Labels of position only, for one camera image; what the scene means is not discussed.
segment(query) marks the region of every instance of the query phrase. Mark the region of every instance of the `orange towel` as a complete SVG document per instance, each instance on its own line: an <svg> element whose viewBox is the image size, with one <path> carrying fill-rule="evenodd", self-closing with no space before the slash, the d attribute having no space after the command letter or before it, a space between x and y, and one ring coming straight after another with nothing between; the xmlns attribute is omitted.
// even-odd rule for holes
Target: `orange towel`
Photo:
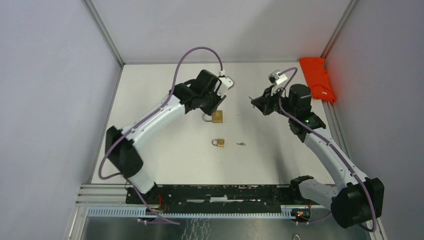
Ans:
<svg viewBox="0 0 424 240"><path fill-rule="evenodd" d="M330 87L327 70L324 69L325 58L303 57L299 62L312 97L335 103L337 98Z"/></svg>

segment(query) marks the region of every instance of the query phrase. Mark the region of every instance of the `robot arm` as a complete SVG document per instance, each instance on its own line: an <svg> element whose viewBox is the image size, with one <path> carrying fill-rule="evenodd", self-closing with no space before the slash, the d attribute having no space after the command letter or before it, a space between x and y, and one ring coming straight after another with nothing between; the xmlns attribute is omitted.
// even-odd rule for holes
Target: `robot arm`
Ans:
<svg viewBox="0 0 424 240"><path fill-rule="evenodd" d="M377 218L380 217L383 208L383 183L378 178L369 179L334 142L324 122L311 111L312 95L309 87L294 84L290 87L288 97L281 96L280 91L287 77L279 73L275 71L268 77L272 85L264 90L262 96L252 99L251 103L265 116L273 112L282 115L288 113L316 134L325 137L328 142L323 141L297 121L288 120L291 131L319 158L335 183L335 186L325 185L311 176L300 176L290 182L294 198L309 199L331 210L334 219L343 228L371 220L371 209L365 193L342 161L342 157L365 185L373 203L375 215Z"/></svg>
<svg viewBox="0 0 424 240"><path fill-rule="evenodd" d="M202 70L196 79L175 86L168 104L157 111L168 95L152 110L133 123L117 129L110 127L106 132L105 149L108 150L126 132L126 136L111 152L109 160L131 181L141 193L147 193L154 185L148 172L143 168L141 149L146 140L157 130L165 127L175 119L184 116L191 110L200 108L205 114L211 115L226 98L226 93L235 82L228 76L215 76L207 70ZM135 127L146 116L156 112L143 124Z"/></svg>

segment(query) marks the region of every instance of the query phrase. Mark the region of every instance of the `gold padlock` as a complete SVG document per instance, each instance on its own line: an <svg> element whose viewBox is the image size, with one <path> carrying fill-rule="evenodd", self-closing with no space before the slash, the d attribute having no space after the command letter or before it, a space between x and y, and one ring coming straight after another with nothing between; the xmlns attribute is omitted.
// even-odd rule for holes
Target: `gold padlock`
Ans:
<svg viewBox="0 0 424 240"><path fill-rule="evenodd" d="M224 115L222 110L217 110L212 113L212 123L221 124L224 122Z"/></svg>
<svg viewBox="0 0 424 240"><path fill-rule="evenodd" d="M223 148L225 144L225 140L224 139L214 139L212 140L212 145Z"/></svg>

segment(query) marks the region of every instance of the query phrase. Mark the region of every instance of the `purple cable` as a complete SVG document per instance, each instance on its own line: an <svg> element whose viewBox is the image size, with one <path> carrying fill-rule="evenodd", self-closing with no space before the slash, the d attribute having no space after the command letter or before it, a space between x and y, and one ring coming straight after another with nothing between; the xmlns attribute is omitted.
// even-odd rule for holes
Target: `purple cable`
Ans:
<svg viewBox="0 0 424 240"><path fill-rule="evenodd" d="M299 221L298 221L297 223L298 223L298 224L300 224L300 225L316 224L316 223L319 223L319 222L322 222L322 221L324 221L324 220L328 219L331 215L332 215L332 213L330 212L329 214L327 214L327 215L323 216L323 217L322 217L322 218L320 218L320 219L313 220L313 221L307 221L307 222L299 222Z"/></svg>
<svg viewBox="0 0 424 240"><path fill-rule="evenodd" d="M176 84L176 81L177 81L177 74L178 74L178 70L180 69L180 66L181 66L181 64L183 63L183 61L184 61L184 59L191 53L191 52L193 52L193 51L196 51L196 50L200 50L200 49L204 49L204 50L208 50L208 51L211 51L215 56L216 56L216 58L218 58L218 61L219 61L219 66L220 66L220 69L221 69L221 71L222 70L224 70L224 66L223 66L223 62L221 61L221 58L220 58L220 56L218 55L218 53L216 52L216 51L214 51L212 48L209 48L209 47L207 47L207 46L198 46L198 47L195 47L195 48L192 48L192 49L190 49L190 50L188 50L182 57L181 57L181 59L179 60L179 62L178 62L178 64L176 65L176 69L175 69L175 73L174 73L174 75L173 75L173 80L172 80L172 87L171 87L171 90L169 90L169 95L168 95L168 98L165 100L165 102L159 107L159 108L157 108L155 111L153 111L152 113L150 113L148 116L146 116L145 118L143 118L141 121L139 121L136 125L134 125L130 130L128 130L126 133L124 133L116 142L114 142L113 144L112 144L112 146L110 146L110 148L106 151L106 153L104 154L104 157L103 157L103 159L101 160L101 162L100 162L100 166L98 167L98 177L101 179L101 180L107 180L107 179L110 179L110 178L113 178L113 177L115 177L115 176L118 176L118 175L120 175L121 173L120 172L117 172L117 173L114 173L114 174L111 174L111 175L109 175L109 176L102 176L102 169L103 169L103 165L105 165L105 162L106 162L106 159L108 159L108 157L109 157L109 155L111 154L111 152L116 148L116 146L122 141L122 140L124 140L128 135L130 135L130 133L132 132L132 130L133 129L136 129L136 128L138 128L140 125L142 125L144 122L146 122L148 119L150 119L151 117L153 117L155 114L157 114L160 110L161 110L161 108L163 108L163 107L165 107L168 103L169 103L169 101L171 100L171 97L172 97L172 95L173 95L173 93L174 93L174 89L175 89L175 84Z"/></svg>
<svg viewBox="0 0 424 240"><path fill-rule="evenodd" d="M294 73L291 75L291 77L289 78L289 80L287 81L287 83L284 85L284 89L286 89L287 85L289 85L289 83L292 81L293 77L295 76L295 74L298 71L297 67L291 67L289 69L286 69L284 71L282 71L279 75L283 75L291 70L294 70ZM361 181L361 179L359 178L359 176L356 174L355 170L353 169L353 167L348 163L348 161L345 159L345 157L342 155L342 153L340 153L340 151L327 139L325 138L323 135L319 134L318 132L314 131L312 128L308 127L307 125L305 125L303 122L301 122L300 120L298 120L296 117L290 115L288 112L286 112L282 106L281 103L281 97L278 99L278 105L279 108L281 110L281 112L283 113L284 116L288 117L289 119L294 120L296 123L298 123L299 125L301 125L302 127L304 127L306 130L308 130L310 133L314 134L315 136L317 136L318 138L320 138L321 140L323 140L334 152L335 154L340 158L340 160L343 162L343 164L347 167L347 169L349 170L349 172L352 174L352 176L356 179L356 181L359 183L359 185L361 186L361 188L363 189L365 196L366 196L366 200L368 201L368 205L369 208L371 209L371 217L372 217L372 228L369 229L361 224L359 224L359 226L361 228L363 228L364 230L368 231L368 232L375 232L377 229L377 218L376 218L376 211L374 210L374 205L373 205L373 201L371 200L371 196L370 193L368 192L367 188L365 187L364 183Z"/></svg>
<svg viewBox="0 0 424 240"><path fill-rule="evenodd" d="M156 215L156 217L158 217L159 219L164 220L165 222L153 222L153 221L148 221L146 222L146 224L174 224L174 225L180 225L179 222L176 221L171 221L169 219L167 219L166 217L161 216L159 213L157 213L156 211L154 211L152 208L150 208L150 206L147 204L147 202L145 201L145 199L142 197L141 193L139 192L139 190L137 189L137 187L133 184L132 187L134 188L135 193L137 194L137 196L140 198L140 200L143 202L143 204L146 206L146 208L152 212L154 215Z"/></svg>

